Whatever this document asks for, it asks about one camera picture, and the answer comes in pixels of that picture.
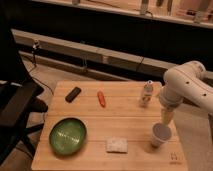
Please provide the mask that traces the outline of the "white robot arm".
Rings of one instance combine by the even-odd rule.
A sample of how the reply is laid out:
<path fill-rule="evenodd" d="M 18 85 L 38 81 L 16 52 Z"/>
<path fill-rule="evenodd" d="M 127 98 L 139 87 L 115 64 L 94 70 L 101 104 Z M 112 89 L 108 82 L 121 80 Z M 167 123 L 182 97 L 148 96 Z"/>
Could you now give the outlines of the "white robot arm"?
<path fill-rule="evenodd" d="M 162 105 L 161 122 L 169 125 L 174 110 L 186 98 L 213 116 L 213 87 L 203 81 L 205 66 L 199 61 L 190 61 L 168 69 L 163 76 L 165 85 L 159 92 Z"/>

